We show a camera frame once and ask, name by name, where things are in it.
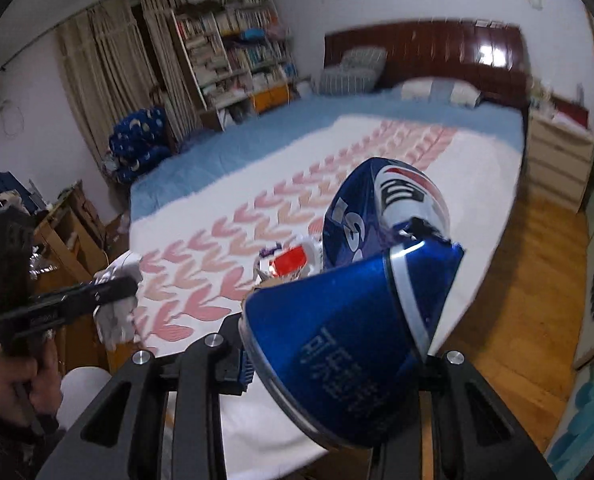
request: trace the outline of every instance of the drawer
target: drawer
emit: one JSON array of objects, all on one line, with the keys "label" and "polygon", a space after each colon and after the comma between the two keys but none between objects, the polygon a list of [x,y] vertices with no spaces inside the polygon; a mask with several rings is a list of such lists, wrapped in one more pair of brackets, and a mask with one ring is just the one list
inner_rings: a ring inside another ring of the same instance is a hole
[{"label": "drawer", "polygon": [[273,104],[275,106],[281,106],[286,104],[290,99],[290,94],[288,92],[288,86],[280,86],[278,88],[273,88],[270,91],[273,99]]},{"label": "drawer", "polygon": [[534,160],[528,161],[526,174],[529,180],[569,198],[572,202],[581,201],[586,189],[584,182],[542,166]]},{"label": "drawer", "polygon": [[585,139],[546,119],[531,115],[529,136],[562,148],[584,160],[593,160],[593,139]]},{"label": "drawer", "polygon": [[589,160],[570,155],[561,146],[546,144],[539,139],[531,139],[526,153],[529,159],[543,162],[581,182],[586,182],[592,164]]},{"label": "drawer", "polygon": [[258,92],[253,94],[253,107],[255,107],[255,111],[260,114],[261,112],[265,112],[269,108],[275,106],[275,102],[273,100],[273,91],[266,90],[264,92]]}]

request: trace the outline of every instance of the beige curtain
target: beige curtain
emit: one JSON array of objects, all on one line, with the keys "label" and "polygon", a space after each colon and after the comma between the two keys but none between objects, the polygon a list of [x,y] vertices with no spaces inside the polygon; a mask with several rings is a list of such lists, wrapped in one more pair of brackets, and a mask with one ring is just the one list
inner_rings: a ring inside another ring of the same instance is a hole
[{"label": "beige curtain", "polygon": [[166,83],[168,123],[173,135],[180,141],[200,122],[190,101],[168,28],[170,4],[168,0],[141,0],[141,7]]},{"label": "beige curtain", "polygon": [[156,79],[126,0],[104,0],[57,28],[61,78],[79,131],[98,164],[112,127],[152,104]]}]

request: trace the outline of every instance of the blue bed sheet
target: blue bed sheet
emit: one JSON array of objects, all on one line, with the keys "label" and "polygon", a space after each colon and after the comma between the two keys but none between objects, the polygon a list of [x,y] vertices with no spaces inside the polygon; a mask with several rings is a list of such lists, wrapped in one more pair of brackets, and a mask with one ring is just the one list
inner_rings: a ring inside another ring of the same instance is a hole
[{"label": "blue bed sheet", "polygon": [[387,93],[313,96],[232,126],[223,134],[207,136],[189,152],[164,160],[132,185],[132,220],[149,216],[173,200],[198,192],[306,134],[330,126],[346,114],[458,126],[496,137],[519,152],[524,148],[522,116],[512,108],[490,103],[463,108],[401,101]]}]

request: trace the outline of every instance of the striped pillow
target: striped pillow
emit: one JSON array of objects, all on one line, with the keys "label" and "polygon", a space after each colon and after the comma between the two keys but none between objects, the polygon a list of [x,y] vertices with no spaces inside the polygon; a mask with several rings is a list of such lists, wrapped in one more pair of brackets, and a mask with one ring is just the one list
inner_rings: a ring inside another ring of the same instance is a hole
[{"label": "striped pillow", "polygon": [[330,66],[321,71],[319,93],[322,95],[353,95],[375,88],[379,73],[370,68]]},{"label": "striped pillow", "polygon": [[347,68],[370,68],[381,75],[386,66],[386,49],[381,46],[358,46],[344,52],[341,66]]}]

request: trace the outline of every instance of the hand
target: hand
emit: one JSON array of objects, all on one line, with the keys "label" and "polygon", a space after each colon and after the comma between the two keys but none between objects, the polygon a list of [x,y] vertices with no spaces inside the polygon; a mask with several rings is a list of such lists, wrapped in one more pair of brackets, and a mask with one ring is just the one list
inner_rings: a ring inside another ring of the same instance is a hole
[{"label": "hand", "polygon": [[39,415],[56,415],[61,406],[61,376],[57,369],[57,347],[52,339],[43,346],[43,367],[31,357],[9,357],[0,352],[0,418],[26,428],[26,419],[13,389],[14,383],[30,381],[30,403]]}]

